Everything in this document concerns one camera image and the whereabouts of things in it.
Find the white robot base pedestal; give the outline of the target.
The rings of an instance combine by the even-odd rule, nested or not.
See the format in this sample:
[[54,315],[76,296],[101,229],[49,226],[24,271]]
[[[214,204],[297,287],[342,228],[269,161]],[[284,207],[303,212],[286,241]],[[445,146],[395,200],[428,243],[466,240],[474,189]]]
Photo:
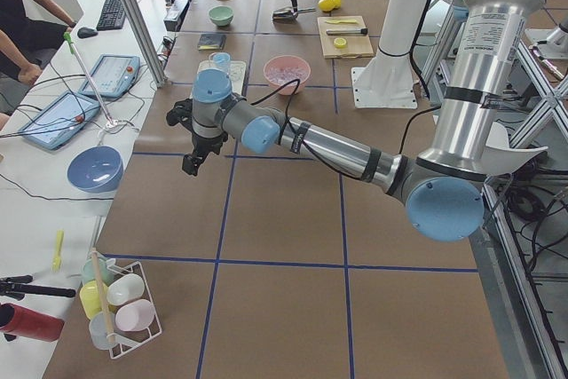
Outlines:
[[355,107],[417,108],[410,58],[429,5],[430,0],[389,1],[375,57],[351,70]]

